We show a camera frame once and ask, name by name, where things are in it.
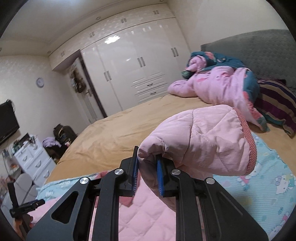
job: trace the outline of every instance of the television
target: television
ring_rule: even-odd
[[[8,100],[0,104],[0,145],[16,133],[19,128],[12,101]]]

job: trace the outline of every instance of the silver bolt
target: silver bolt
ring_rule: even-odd
[[[207,184],[214,184],[215,180],[213,178],[209,177],[206,179],[206,182],[207,182]]]
[[[172,174],[175,175],[175,176],[178,176],[178,175],[181,174],[181,171],[178,170],[178,169],[174,169],[174,170],[172,170]]]
[[[83,178],[80,179],[81,184],[87,184],[88,181],[89,181],[89,179],[87,177],[83,177]]]
[[[118,168],[114,172],[116,175],[121,175],[121,174],[123,174],[124,171],[122,169]]]

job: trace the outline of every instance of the wall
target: wall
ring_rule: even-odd
[[[36,80],[44,79],[38,88]],[[83,119],[65,75],[51,70],[49,59],[42,56],[0,57],[0,103],[11,99],[20,130],[0,146],[0,150],[27,132],[42,141],[53,136],[53,128],[61,123],[81,133],[87,123]],[[6,171],[0,156],[0,176]]]
[[[169,0],[191,51],[236,34],[287,29],[266,0]]]

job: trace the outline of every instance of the red fabric trim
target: red fabric trim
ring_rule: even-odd
[[[250,145],[250,159],[249,159],[246,173],[243,174],[243,176],[245,176],[245,175],[249,175],[255,168],[256,161],[257,161],[257,148],[256,148],[255,141],[253,139],[253,136],[251,134],[251,130],[248,126],[248,123],[247,123],[246,119],[244,118],[244,115],[241,113],[240,110],[238,110],[236,108],[233,108],[233,109],[237,112],[237,116],[242,124],[242,130],[244,132],[244,136]]]

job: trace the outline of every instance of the purple striped fabric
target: purple striped fabric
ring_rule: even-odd
[[[254,107],[264,117],[282,125],[289,136],[296,133],[296,96],[280,81],[259,80],[260,94]]]

